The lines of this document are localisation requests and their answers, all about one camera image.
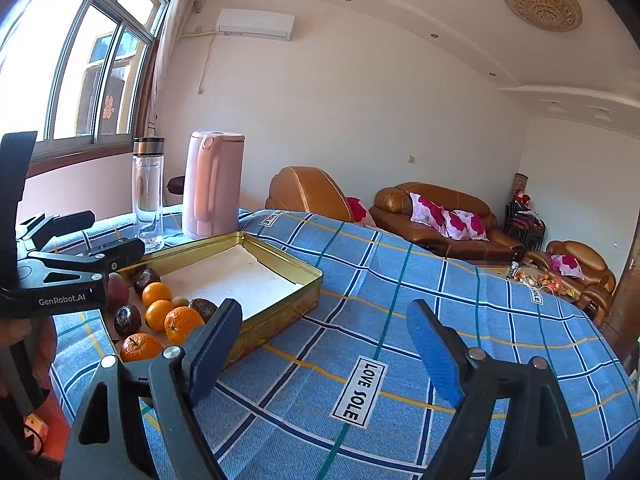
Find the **pink floral pillow right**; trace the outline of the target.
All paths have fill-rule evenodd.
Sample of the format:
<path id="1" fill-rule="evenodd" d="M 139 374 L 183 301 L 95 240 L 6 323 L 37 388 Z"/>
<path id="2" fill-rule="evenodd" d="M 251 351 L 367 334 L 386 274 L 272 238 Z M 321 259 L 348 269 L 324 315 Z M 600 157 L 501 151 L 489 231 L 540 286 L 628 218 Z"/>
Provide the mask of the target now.
<path id="1" fill-rule="evenodd" d="M 488 240 L 482 218 L 465 210 L 444 210 L 446 237 L 450 240 Z"/>

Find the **white wall air conditioner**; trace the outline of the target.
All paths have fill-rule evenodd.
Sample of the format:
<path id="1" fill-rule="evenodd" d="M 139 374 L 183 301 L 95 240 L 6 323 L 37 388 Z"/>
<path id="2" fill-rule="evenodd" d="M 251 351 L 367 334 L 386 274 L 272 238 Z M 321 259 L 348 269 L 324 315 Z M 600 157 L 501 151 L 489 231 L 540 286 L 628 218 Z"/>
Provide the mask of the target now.
<path id="1" fill-rule="evenodd" d="M 288 41 L 291 39 L 295 16 L 269 11 L 222 9 L 215 34 Z"/>

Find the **gold ceiling medallion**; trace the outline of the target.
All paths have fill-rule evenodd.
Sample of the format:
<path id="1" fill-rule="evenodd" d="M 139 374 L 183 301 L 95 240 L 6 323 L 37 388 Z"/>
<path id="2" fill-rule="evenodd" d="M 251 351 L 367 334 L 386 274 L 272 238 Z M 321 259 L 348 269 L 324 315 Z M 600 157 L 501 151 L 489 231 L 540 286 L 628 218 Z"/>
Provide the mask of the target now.
<path id="1" fill-rule="evenodd" d="M 504 0 L 521 20 L 548 32 L 571 32 L 582 24 L 577 0 Z"/>

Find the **gold metal tin box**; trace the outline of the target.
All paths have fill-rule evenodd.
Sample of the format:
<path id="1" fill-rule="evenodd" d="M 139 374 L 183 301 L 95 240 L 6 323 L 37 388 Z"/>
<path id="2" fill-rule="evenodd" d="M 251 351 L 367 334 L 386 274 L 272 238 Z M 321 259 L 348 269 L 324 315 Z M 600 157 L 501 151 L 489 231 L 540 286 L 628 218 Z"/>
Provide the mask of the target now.
<path id="1" fill-rule="evenodd" d="M 319 302 L 323 273 L 254 235 L 234 232 L 194 240 L 144 256 L 120 269 L 128 283 L 138 271 L 154 270 L 177 296 L 231 298 L 242 307 L 242 327 L 228 365 L 270 341 Z"/>

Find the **pink floral pillow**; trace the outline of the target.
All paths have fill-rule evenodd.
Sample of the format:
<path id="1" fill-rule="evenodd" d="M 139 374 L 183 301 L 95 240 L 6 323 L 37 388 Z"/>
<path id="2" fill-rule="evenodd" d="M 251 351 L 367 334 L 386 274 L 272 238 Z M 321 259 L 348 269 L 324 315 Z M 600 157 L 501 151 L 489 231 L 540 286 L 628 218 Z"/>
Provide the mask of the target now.
<path id="1" fill-rule="evenodd" d="M 444 210 L 446 237 L 450 240 L 488 240 L 482 218 L 465 210 Z"/>
<path id="2" fill-rule="evenodd" d="M 446 226 L 442 206 L 416 193 L 410 193 L 412 213 L 410 220 L 428 226 L 441 236 L 445 236 Z"/>

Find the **dark passion fruit right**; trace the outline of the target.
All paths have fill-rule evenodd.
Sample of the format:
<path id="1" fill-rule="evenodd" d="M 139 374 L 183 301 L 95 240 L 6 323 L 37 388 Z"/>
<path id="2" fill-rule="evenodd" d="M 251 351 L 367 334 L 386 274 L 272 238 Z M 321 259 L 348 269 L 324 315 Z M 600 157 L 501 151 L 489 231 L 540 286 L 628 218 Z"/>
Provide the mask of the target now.
<path id="1" fill-rule="evenodd" d="M 190 301 L 189 307 L 198 312 L 204 323 L 207 323 L 216 313 L 218 307 L 213 301 L 205 298 L 194 298 Z"/>

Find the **dark passion fruit front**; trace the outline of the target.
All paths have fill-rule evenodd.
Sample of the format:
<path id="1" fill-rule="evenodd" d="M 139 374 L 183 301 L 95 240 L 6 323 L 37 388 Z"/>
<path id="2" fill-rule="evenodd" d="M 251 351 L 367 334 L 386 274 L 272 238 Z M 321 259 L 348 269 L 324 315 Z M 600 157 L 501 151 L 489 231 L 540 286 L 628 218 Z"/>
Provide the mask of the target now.
<path id="1" fill-rule="evenodd" d="M 125 304 L 115 312 L 114 329 L 122 338 L 137 333 L 141 326 L 142 319 L 137 307 Z"/>

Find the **pink floral pillow left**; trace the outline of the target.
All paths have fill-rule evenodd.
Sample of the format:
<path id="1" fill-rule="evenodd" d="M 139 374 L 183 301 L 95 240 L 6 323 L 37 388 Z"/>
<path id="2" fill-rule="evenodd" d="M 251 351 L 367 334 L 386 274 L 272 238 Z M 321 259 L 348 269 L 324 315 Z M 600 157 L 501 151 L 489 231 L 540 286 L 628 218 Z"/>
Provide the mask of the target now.
<path id="1" fill-rule="evenodd" d="M 410 220 L 428 226 L 441 236 L 445 236 L 446 226 L 442 206 L 416 193 L 410 193 L 412 213 Z"/>

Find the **medium orange mandarin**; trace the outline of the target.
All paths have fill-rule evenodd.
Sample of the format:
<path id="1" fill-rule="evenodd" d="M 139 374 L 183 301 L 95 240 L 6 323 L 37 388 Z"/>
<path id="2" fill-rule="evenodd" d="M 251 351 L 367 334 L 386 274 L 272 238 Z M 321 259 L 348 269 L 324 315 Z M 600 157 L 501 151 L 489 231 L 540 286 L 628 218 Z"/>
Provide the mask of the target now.
<path id="1" fill-rule="evenodd" d="M 163 345 L 152 335 L 135 333 L 127 336 L 120 346 L 122 362 L 154 359 L 164 350 Z"/>

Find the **dark passion fruit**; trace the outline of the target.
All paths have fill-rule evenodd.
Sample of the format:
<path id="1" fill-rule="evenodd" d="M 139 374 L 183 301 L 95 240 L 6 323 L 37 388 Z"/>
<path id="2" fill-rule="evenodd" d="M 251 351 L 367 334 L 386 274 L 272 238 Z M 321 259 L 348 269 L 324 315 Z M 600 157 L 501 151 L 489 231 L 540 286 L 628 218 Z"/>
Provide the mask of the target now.
<path id="1" fill-rule="evenodd" d="M 122 338 L 137 333 L 141 326 L 142 319 L 137 307 L 125 304 L 115 312 L 114 329 Z"/>
<path id="2" fill-rule="evenodd" d="M 205 298 L 194 298 L 190 301 L 189 307 L 198 312 L 204 323 L 207 323 L 216 313 L 218 307 L 213 301 Z"/>

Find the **small orange kumquat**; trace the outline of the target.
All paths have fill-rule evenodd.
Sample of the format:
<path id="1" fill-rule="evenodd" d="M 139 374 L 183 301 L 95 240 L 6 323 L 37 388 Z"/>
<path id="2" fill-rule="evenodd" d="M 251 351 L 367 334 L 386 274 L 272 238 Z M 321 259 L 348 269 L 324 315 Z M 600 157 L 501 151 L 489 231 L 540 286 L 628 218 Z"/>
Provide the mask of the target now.
<path id="1" fill-rule="evenodd" d="M 142 304 L 148 308 L 155 301 L 172 299 L 172 292 L 170 288 L 162 282 L 153 282 L 147 284 L 142 292 Z"/>

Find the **clear glass bottle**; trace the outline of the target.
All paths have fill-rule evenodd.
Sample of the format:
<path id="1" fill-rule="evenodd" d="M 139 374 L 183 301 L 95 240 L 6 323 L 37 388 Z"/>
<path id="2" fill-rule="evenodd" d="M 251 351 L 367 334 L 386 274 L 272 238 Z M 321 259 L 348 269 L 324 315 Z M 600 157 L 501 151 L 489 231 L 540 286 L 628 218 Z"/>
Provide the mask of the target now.
<path id="1" fill-rule="evenodd" d="M 147 252 L 164 244 L 163 180 L 165 139 L 142 136 L 132 151 L 132 212 Z"/>

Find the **dark brown wrinkled fruit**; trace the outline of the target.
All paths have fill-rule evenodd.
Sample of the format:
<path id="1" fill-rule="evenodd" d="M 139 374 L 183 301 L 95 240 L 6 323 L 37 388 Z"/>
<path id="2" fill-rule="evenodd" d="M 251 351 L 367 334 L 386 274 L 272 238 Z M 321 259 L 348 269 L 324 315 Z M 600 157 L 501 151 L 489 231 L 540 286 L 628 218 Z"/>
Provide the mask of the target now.
<path id="1" fill-rule="evenodd" d="M 160 274 L 156 271 L 151 268 L 143 268 L 134 274 L 132 278 L 132 288 L 139 297 L 142 297 L 146 286 L 152 283 L 160 283 L 161 281 Z"/>

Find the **orange mandarin in tin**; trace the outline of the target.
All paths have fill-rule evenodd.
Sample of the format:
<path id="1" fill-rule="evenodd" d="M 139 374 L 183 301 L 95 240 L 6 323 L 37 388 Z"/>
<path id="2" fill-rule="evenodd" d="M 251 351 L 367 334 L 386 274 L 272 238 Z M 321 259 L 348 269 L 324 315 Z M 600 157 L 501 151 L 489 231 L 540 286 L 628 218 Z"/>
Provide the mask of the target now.
<path id="1" fill-rule="evenodd" d="M 144 318 L 146 326 L 155 333 L 163 332 L 165 330 L 165 318 L 174 307 L 174 304 L 166 299 L 152 302 L 145 310 Z"/>

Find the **dark stacked stools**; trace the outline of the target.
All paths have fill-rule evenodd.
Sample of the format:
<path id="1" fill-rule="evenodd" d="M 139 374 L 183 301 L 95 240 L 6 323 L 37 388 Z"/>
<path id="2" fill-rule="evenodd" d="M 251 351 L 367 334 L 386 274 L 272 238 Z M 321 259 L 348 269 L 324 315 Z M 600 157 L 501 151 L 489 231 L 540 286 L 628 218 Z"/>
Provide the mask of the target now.
<path id="1" fill-rule="evenodd" d="M 546 224 L 536 214 L 518 202 L 506 204 L 503 233 L 521 242 L 526 250 L 541 250 L 546 236 Z"/>

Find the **brown leather sofa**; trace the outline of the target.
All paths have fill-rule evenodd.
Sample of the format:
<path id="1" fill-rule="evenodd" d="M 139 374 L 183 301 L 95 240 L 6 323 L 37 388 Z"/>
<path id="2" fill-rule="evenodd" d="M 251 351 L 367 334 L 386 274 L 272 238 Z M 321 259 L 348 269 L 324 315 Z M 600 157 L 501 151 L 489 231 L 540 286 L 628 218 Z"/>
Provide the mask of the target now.
<path id="1" fill-rule="evenodd" d="M 383 188 L 370 214 L 375 224 L 441 257 L 469 261 L 518 261 L 524 245 L 498 229 L 482 200 L 419 182 Z"/>

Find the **window with frame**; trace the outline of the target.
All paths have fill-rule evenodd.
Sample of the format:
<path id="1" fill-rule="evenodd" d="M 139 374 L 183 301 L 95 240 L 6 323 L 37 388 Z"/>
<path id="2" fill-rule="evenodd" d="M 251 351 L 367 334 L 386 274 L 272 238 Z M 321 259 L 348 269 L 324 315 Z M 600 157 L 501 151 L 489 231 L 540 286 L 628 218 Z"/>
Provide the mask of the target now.
<path id="1" fill-rule="evenodd" d="M 169 0 L 22 0 L 1 29 L 1 131 L 36 162 L 131 148 Z"/>

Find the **pink curtain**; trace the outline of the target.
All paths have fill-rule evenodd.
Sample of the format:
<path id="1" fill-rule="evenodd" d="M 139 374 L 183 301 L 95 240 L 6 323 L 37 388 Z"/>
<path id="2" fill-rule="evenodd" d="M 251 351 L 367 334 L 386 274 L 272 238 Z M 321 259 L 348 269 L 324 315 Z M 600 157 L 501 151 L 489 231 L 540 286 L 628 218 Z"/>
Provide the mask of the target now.
<path id="1" fill-rule="evenodd" d="M 134 140 L 142 136 L 157 136 L 160 116 L 160 97 L 165 88 L 172 55 L 193 13 L 200 13 L 206 0 L 169 0 L 160 21 L 160 36 L 152 42 L 149 59 L 145 62 L 142 90 L 134 113 Z"/>

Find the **brown wooden door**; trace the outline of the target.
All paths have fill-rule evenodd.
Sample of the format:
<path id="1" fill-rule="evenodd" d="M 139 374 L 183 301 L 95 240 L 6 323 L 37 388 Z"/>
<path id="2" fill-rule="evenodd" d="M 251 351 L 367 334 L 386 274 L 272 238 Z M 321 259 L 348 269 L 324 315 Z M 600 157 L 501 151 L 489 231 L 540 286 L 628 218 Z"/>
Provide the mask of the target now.
<path id="1" fill-rule="evenodd" d="M 624 370 L 631 375 L 639 353 L 639 255 L 629 259 L 620 277 L 601 332 Z"/>

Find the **pink electric kettle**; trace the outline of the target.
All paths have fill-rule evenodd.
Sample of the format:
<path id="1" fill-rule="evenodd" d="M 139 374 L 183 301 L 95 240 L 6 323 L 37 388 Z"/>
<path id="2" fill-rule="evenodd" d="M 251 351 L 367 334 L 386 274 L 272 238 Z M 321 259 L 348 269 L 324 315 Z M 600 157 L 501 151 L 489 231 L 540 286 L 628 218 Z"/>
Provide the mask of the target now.
<path id="1" fill-rule="evenodd" d="M 239 133 L 191 134 L 182 200 L 185 236 L 199 240 L 239 229 L 244 143 Z"/>

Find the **large orange mandarin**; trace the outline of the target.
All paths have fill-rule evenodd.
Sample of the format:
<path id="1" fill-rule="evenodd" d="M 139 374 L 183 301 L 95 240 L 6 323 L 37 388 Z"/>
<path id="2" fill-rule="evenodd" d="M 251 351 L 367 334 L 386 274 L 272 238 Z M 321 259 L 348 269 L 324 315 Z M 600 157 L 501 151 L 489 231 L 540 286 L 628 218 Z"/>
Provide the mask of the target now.
<path id="1" fill-rule="evenodd" d="M 176 307 L 167 313 L 164 330 L 171 344 L 181 346 L 196 328 L 204 325 L 197 310 L 190 307 Z"/>

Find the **pale yellow round fruit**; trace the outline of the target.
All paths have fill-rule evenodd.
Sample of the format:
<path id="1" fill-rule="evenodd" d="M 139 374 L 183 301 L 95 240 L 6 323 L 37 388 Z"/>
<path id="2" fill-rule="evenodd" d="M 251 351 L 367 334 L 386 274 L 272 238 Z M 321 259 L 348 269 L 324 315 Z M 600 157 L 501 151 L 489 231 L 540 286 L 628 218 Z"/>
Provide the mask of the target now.
<path id="1" fill-rule="evenodd" d="M 187 307 L 190 304 L 190 300 L 184 298 L 183 296 L 175 296 L 171 300 L 174 307 Z"/>

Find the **cluttered coffee table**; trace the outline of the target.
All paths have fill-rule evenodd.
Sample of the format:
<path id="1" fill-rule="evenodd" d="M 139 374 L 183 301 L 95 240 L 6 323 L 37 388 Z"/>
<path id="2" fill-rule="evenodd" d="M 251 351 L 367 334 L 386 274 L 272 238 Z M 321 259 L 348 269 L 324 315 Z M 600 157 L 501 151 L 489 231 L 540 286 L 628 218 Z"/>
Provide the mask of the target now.
<path id="1" fill-rule="evenodd" d="M 540 270 L 536 266 L 517 264 L 516 262 L 507 264 L 504 262 L 485 261 L 477 262 L 476 265 L 480 270 L 488 271 L 507 280 L 527 285 L 540 292 L 548 292 L 548 294 L 558 296 L 574 304 L 574 306 L 579 309 L 588 311 L 597 307 L 588 296 L 574 289 L 567 281 L 563 281 L 561 275 Z"/>

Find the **dark stool seat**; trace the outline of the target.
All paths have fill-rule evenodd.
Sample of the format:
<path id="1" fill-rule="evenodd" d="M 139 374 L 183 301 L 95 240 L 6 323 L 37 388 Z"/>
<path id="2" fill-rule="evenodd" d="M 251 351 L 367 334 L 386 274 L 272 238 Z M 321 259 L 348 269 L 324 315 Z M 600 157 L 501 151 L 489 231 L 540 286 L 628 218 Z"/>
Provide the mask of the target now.
<path id="1" fill-rule="evenodd" d="M 182 195 L 184 192 L 184 177 L 173 177 L 167 182 L 167 191 L 172 195 Z"/>

